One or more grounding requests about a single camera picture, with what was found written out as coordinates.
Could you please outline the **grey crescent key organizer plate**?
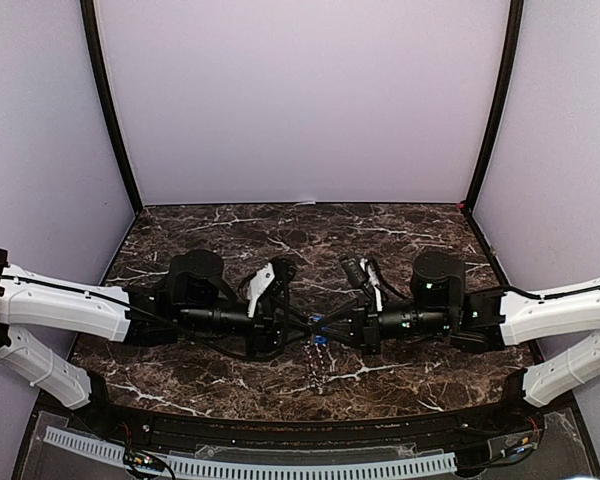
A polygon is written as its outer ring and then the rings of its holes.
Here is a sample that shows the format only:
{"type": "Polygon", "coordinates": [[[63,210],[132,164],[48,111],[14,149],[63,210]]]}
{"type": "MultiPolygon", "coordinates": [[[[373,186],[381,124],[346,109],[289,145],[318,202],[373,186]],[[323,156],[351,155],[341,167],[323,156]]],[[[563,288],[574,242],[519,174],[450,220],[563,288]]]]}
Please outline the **grey crescent key organizer plate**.
{"type": "Polygon", "coordinates": [[[336,376],[334,359],[327,340],[310,337],[303,345],[307,367],[307,386],[312,393],[330,395],[336,376]]]}

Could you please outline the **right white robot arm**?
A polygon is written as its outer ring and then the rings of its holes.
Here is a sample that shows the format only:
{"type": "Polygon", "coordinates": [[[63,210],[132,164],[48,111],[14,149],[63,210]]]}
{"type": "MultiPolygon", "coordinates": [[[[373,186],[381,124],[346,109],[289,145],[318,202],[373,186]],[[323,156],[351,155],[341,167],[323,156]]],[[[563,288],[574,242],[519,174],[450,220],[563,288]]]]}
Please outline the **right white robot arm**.
{"type": "Polygon", "coordinates": [[[411,294],[390,302],[387,295],[393,288],[374,259],[344,254],[339,262],[361,294],[314,318],[311,328],[317,336],[364,354],[379,353],[385,340],[415,336],[441,336],[462,352],[484,354],[583,334],[563,352],[506,378],[506,399],[490,413],[491,426],[501,434],[514,432],[527,420],[529,405],[546,406],[600,376],[600,277],[563,289],[528,292],[506,285],[469,293],[464,261],[427,251],[412,263],[411,294]]]}

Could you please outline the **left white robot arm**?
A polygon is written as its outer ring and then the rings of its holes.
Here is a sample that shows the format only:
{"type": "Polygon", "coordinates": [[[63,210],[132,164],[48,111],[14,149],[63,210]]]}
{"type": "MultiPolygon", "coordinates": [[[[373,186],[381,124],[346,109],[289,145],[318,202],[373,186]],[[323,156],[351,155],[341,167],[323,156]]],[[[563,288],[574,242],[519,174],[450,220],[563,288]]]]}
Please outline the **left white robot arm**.
{"type": "Polygon", "coordinates": [[[0,248],[0,364],[64,407],[81,411],[100,436],[121,427],[104,380],[74,366],[36,339],[30,327],[89,334],[132,346],[241,337],[249,361],[268,362],[311,330],[289,302],[295,265],[274,258],[248,277],[247,297],[223,278],[224,261],[208,250],[172,258],[167,273],[147,288],[91,286],[41,276],[8,259],[0,248]]]}

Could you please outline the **black front rail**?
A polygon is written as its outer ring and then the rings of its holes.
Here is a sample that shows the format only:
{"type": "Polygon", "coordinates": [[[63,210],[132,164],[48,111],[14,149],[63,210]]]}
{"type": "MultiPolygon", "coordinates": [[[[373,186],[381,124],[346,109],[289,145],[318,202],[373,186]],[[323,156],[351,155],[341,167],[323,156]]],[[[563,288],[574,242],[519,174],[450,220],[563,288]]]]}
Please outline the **black front rail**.
{"type": "Polygon", "coordinates": [[[136,446],[192,450],[202,445],[254,449],[366,448],[414,444],[433,448],[472,448],[500,435],[544,430],[539,410],[494,403],[437,414],[361,421],[268,422],[203,418],[151,412],[111,403],[74,412],[106,438],[131,436],[136,446]]]}

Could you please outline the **right black frame post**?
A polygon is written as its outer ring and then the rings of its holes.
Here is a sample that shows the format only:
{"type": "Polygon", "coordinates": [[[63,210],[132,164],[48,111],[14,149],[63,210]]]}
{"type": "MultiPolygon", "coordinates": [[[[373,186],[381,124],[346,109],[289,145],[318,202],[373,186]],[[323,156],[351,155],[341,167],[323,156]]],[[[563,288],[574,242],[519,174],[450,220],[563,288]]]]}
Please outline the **right black frame post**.
{"type": "Polygon", "coordinates": [[[462,202],[462,210],[466,216],[471,216],[477,205],[494,151],[515,64],[524,4],[524,0],[509,2],[502,54],[491,107],[466,198],[462,202]]]}

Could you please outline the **black frame post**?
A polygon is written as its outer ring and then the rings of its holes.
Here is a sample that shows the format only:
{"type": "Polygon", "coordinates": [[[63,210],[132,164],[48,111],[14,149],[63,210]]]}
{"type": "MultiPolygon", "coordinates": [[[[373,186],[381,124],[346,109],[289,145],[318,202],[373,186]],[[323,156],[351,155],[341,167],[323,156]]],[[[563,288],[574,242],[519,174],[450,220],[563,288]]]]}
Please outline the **black frame post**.
{"type": "Polygon", "coordinates": [[[104,51],[98,27],[96,2],[92,0],[81,0],[79,4],[92,74],[105,127],[126,196],[134,215],[138,216],[143,211],[144,205],[132,172],[131,162],[124,144],[121,126],[114,105],[114,98],[108,78],[107,67],[105,65],[104,51]]]}
{"type": "Polygon", "coordinates": [[[491,107],[466,198],[462,202],[462,210],[466,216],[471,216],[477,205],[494,151],[515,64],[524,4],[524,0],[509,2],[502,54],[491,107]]]}

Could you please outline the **left black frame post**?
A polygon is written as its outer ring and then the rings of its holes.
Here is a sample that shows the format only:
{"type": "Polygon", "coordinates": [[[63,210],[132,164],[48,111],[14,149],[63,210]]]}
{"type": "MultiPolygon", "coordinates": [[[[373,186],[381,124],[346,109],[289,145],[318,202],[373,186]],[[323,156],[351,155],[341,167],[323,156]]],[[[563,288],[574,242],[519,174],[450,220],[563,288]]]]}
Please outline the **left black frame post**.
{"type": "Polygon", "coordinates": [[[98,27],[96,2],[92,0],[81,0],[79,4],[92,74],[105,127],[126,196],[134,215],[138,216],[143,211],[144,205],[132,172],[131,162],[124,144],[121,126],[114,105],[114,98],[108,78],[107,67],[105,65],[104,51],[98,27]]]}

